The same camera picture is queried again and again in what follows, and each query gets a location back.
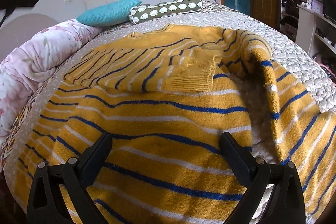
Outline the yellow striped knit sweater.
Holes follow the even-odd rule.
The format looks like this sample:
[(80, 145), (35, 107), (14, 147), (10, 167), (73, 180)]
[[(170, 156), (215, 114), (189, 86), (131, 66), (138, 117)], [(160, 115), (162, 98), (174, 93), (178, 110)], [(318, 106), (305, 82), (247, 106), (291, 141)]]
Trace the yellow striped knit sweater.
[(94, 204), (110, 223), (223, 223), (245, 188), (222, 157), (231, 133), (255, 140), (252, 112), (281, 164), (293, 162), (306, 212), (335, 192), (335, 114), (247, 30), (169, 24), (93, 49), (64, 76), (19, 153), (11, 192), (26, 207), (40, 162), (79, 157), (102, 134), (112, 150)]

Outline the cluttered clothes pile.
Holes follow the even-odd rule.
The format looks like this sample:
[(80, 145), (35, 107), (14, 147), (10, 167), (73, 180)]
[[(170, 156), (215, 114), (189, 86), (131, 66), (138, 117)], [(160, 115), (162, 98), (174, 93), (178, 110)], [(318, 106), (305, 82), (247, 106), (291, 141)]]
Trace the cluttered clothes pile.
[(308, 0), (280, 0), (280, 27), (282, 34), (295, 41), (298, 29), (299, 5), (306, 5)]

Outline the pink floral duvet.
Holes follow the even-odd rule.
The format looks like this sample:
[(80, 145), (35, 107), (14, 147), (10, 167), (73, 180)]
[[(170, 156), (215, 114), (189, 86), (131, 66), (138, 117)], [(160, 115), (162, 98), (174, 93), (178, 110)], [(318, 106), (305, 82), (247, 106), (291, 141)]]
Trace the pink floral duvet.
[(30, 96), (101, 30), (67, 20), (38, 32), (7, 55), (1, 62), (1, 143)]

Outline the turquoise pillow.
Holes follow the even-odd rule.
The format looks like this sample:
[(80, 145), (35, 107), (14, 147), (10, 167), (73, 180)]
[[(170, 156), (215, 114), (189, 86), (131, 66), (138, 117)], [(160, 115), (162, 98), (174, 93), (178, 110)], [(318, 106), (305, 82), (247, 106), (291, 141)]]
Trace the turquoise pillow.
[(76, 18), (82, 24), (93, 27), (109, 27), (129, 20), (129, 11), (139, 6), (141, 0), (119, 0), (87, 10)]

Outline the beige quilted bedspread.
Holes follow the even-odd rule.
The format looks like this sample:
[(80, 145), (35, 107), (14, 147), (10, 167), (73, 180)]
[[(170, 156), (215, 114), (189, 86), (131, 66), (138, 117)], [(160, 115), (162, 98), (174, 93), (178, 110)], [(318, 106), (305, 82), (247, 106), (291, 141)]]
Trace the beige quilted bedspread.
[[(11, 134), (8, 136), (3, 148), (4, 156), (2, 159), (5, 182), (9, 188), (9, 194), (14, 201), (17, 202), (11, 192), (11, 182), (17, 171), (19, 153), (28, 141), (46, 103), (52, 97), (56, 89), (64, 82), (65, 74), (86, 54), (97, 47), (116, 42), (133, 32), (152, 32), (160, 30), (169, 24), (247, 30), (260, 36), (270, 46), (272, 59), (299, 79), (299, 81), (306, 87), (308, 93), (315, 100), (320, 112), (324, 113), (331, 111), (335, 114), (335, 85), (327, 77), (322, 68), (311, 59), (302, 48), (273, 28), (227, 7), (209, 3), (200, 12), (172, 15), (138, 25), (123, 23), (115, 27), (104, 28), (94, 39), (86, 43), (82, 49), (70, 55), (68, 59), (63, 61), (61, 65), (56, 68), (55, 73), (30, 96), (21, 113), (16, 118)], [(257, 111), (252, 112), (252, 118), (252, 133), (255, 140), (252, 143), (251, 149), (244, 148), (250, 152), (253, 157), (261, 157), (268, 164), (286, 165), (281, 164), (276, 159), (275, 146), (266, 138), (266, 124), (261, 121), (261, 117)], [(65, 186), (60, 185), (59, 187), (73, 223), (82, 223)], [(249, 223), (259, 223), (270, 198), (272, 189), (272, 184), (266, 187), (257, 210)], [(27, 211), (27, 206), (22, 207), (18, 202), (17, 204), (22, 210)], [(320, 220), (320, 217), (324, 214), (326, 208), (319, 217), (313, 217), (305, 211), (305, 223), (317, 223)]]

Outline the white shelf unit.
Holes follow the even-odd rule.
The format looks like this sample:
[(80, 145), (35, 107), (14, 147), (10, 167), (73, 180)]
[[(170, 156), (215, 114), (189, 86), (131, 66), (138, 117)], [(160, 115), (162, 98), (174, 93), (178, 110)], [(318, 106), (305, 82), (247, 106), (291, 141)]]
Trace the white shelf unit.
[(302, 5), (298, 5), (295, 43), (311, 58), (317, 54), (335, 58), (335, 24)]

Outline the green white-dotted bolster pillow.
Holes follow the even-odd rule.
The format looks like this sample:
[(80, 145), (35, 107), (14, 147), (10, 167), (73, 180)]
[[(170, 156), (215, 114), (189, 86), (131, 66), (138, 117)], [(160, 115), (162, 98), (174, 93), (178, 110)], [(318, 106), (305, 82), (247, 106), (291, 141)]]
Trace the green white-dotted bolster pillow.
[(145, 4), (132, 7), (129, 11), (129, 20), (133, 24), (139, 24), (165, 16), (198, 12), (202, 8), (203, 0), (173, 0), (156, 5)]

